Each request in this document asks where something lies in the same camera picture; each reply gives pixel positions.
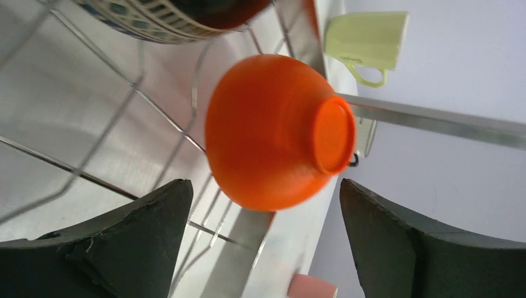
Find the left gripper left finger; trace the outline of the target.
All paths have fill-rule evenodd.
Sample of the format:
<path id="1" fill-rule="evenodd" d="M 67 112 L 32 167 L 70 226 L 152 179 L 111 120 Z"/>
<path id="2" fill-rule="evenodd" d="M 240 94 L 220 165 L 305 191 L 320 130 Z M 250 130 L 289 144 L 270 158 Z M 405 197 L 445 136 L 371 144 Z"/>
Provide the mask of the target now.
<path id="1" fill-rule="evenodd" d="M 192 205 L 188 179 L 37 239 L 1 243 L 2 297 L 167 297 Z"/>

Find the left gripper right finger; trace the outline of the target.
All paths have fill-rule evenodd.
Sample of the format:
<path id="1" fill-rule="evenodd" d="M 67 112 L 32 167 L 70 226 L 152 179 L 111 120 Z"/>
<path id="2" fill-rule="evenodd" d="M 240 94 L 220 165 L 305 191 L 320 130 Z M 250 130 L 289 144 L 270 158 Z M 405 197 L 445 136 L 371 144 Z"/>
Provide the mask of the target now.
<path id="1" fill-rule="evenodd" d="M 350 179 L 339 200 L 366 297 L 525 296 L 525 243 L 439 222 Z"/>

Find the orange plastic bowl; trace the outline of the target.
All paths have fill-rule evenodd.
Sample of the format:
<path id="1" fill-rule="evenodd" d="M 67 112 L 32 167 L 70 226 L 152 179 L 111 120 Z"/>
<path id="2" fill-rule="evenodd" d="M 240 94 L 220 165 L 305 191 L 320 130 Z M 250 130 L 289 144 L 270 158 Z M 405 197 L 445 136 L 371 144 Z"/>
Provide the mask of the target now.
<path id="1" fill-rule="evenodd" d="M 347 168 L 356 139 L 353 112 L 328 81 L 278 54 L 232 66 L 205 120 L 207 158 L 219 187 L 256 211 L 307 201 Z"/>

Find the brown patterned small bowl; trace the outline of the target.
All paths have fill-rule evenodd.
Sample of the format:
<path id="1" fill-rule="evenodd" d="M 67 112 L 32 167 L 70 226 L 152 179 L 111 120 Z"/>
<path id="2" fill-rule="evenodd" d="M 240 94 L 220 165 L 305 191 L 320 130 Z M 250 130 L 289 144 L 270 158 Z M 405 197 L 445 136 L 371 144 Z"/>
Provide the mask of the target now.
<path id="1" fill-rule="evenodd" d="M 200 42 L 240 29 L 271 1 L 75 1 L 95 19 L 133 38 L 159 44 Z"/>

